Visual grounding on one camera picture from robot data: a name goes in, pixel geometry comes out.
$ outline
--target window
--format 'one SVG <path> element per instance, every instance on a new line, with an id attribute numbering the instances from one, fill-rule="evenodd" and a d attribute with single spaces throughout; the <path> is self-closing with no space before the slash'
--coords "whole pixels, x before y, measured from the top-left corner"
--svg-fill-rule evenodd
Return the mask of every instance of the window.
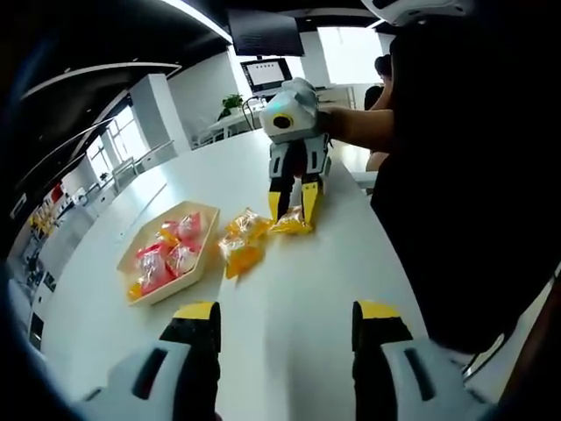
<path id="1" fill-rule="evenodd" d="M 87 155 L 91 167 L 94 169 L 94 173 L 96 173 L 96 177 L 99 181 L 102 181 L 103 174 L 111 174 L 113 166 L 111 165 L 111 161 L 107 156 L 107 152 L 99 136 L 89 146 Z"/>
<path id="2" fill-rule="evenodd" d="M 121 161 L 126 161 L 131 157 L 136 160 L 149 150 L 140 136 L 131 107 L 125 107 L 111 121 L 109 135 Z"/>
<path id="3" fill-rule="evenodd" d="M 382 55 L 378 34 L 367 28 L 320 27 L 331 83 L 380 83 L 374 62 Z"/>

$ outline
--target desk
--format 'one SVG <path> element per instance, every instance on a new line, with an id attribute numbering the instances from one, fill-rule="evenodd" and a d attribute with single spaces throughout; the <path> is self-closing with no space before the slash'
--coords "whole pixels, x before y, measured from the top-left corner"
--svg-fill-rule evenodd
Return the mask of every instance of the desk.
<path id="1" fill-rule="evenodd" d="M 43 332 L 42 352 L 71 397 L 106 384 L 110 367 L 195 300 L 222 306 L 217 410 L 225 420 L 353 419 L 354 300 L 391 303 L 426 336 L 391 243 L 337 160 L 314 234 L 272 239 L 238 283 L 211 271 L 153 307 L 127 305 L 116 265 L 150 218 L 182 200 L 220 208 L 221 227 L 245 206 L 269 214 L 269 145 L 258 130 L 185 153 L 140 175 L 97 219 L 58 282 Z"/>
<path id="2" fill-rule="evenodd" d="M 259 114 L 261 113 L 262 110 L 263 107 L 259 107 L 255 109 L 252 108 L 252 113 L 253 113 L 252 125 L 255 124 L 255 120 L 259 120 Z M 224 139 L 227 139 L 229 137 L 228 128 L 246 122 L 247 121 L 246 118 L 247 120 L 250 121 L 252 119 L 252 114 L 249 112 L 249 110 L 247 110 L 247 108 L 245 108 L 245 116 L 244 116 L 244 112 L 240 111 L 238 114 L 234 114 L 222 118 L 220 121 L 217 121 L 215 124 L 210 125 L 207 130 L 210 133 L 224 130 Z"/>

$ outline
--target computer screen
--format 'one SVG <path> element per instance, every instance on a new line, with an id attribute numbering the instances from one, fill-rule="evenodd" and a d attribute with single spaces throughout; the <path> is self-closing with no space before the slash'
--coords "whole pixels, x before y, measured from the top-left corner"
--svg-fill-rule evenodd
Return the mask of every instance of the computer screen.
<path id="1" fill-rule="evenodd" d="M 304 55 L 296 19 L 290 16 L 229 9 L 228 19 L 237 55 Z"/>
<path id="2" fill-rule="evenodd" d="M 242 69 L 254 94 L 280 88 L 283 82 L 292 79 L 285 59 L 246 61 Z"/>

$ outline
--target yellow candy wrapper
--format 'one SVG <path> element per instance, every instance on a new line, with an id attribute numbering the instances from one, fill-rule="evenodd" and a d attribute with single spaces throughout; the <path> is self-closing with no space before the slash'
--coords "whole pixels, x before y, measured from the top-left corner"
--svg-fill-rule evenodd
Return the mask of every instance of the yellow candy wrapper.
<path id="1" fill-rule="evenodd" d="M 165 228 L 161 228 L 156 234 L 156 239 L 164 241 L 170 247 L 176 247 L 179 245 L 180 241 L 175 237 L 170 231 Z"/>
<path id="2" fill-rule="evenodd" d="M 301 206 L 288 209 L 275 225 L 271 227 L 271 232 L 281 234 L 309 234 L 313 231 L 311 225 L 304 221 L 304 214 Z"/>
<path id="3" fill-rule="evenodd" d="M 142 297 L 142 281 L 134 282 L 126 293 L 127 298 L 131 303 L 134 303 Z"/>
<path id="4" fill-rule="evenodd" d="M 226 278 L 244 274 L 263 258 L 263 248 L 257 243 L 247 243 L 237 234 L 227 234 L 218 241 L 218 247 L 226 261 Z"/>
<path id="5" fill-rule="evenodd" d="M 272 224 L 273 220 L 263 218 L 250 208 L 245 208 L 239 216 L 226 226 L 226 231 L 237 234 L 251 242 L 265 234 Z"/>

